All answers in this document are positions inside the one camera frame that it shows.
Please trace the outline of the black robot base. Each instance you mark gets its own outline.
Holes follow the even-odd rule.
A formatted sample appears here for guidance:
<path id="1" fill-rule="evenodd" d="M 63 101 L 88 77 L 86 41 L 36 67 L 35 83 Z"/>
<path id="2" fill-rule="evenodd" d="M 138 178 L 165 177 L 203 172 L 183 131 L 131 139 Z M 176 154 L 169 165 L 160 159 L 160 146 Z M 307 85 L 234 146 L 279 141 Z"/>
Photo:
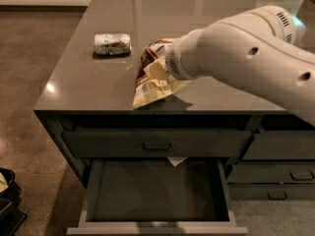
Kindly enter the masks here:
<path id="1" fill-rule="evenodd" d="M 12 170 L 0 168 L 0 174 L 0 236 L 15 236 L 28 217 L 19 210 L 22 189 L 15 182 L 16 175 Z"/>

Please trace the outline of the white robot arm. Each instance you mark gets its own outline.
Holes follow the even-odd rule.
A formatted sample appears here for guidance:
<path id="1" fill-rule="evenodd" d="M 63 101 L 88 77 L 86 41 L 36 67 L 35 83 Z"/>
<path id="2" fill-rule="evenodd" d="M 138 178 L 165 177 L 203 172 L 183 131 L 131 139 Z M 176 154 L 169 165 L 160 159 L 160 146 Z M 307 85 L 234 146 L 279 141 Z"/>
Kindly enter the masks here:
<path id="1" fill-rule="evenodd" d="M 145 69 L 154 80 L 212 77 L 315 125 L 315 55 L 294 46 L 292 16 L 264 6 L 195 29 Z"/>

